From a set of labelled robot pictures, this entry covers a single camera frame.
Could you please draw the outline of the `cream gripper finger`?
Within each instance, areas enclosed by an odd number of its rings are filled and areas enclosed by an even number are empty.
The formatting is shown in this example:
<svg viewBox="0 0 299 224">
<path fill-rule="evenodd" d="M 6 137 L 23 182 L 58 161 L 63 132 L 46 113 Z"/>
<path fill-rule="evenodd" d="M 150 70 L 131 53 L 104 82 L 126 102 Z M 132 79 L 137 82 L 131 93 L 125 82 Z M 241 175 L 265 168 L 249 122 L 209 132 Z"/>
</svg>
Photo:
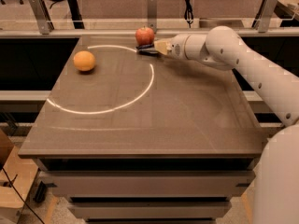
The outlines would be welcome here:
<svg viewBox="0 0 299 224">
<path fill-rule="evenodd" d="M 163 55 L 168 55 L 171 52 L 171 39 L 159 39 L 154 42 L 154 48 L 156 51 Z"/>
</svg>

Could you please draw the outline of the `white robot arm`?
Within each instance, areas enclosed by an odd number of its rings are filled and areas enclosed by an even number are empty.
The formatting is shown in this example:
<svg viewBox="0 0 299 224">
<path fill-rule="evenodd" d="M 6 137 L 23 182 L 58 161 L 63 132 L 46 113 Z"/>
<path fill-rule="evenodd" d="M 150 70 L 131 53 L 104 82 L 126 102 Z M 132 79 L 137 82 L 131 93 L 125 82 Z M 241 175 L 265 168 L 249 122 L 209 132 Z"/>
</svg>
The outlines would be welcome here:
<svg viewBox="0 0 299 224">
<path fill-rule="evenodd" d="M 253 224 L 299 224 L 299 77 L 249 48 L 231 28 L 159 39 L 174 59 L 235 69 L 284 124 L 265 145 L 255 179 Z"/>
</svg>

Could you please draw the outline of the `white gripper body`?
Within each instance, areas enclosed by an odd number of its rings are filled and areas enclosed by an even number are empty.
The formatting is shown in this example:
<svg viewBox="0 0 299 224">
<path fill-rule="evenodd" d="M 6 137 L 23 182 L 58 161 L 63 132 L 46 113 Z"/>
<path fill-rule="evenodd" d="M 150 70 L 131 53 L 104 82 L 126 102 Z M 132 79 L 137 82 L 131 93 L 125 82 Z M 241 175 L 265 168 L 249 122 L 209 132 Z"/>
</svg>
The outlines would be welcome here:
<svg viewBox="0 0 299 224">
<path fill-rule="evenodd" d="M 188 35 L 180 34 L 172 37 L 169 42 L 168 55 L 171 58 L 179 59 L 179 60 L 186 60 L 187 56 L 185 54 L 185 44 L 187 41 Z"/>
</svg>

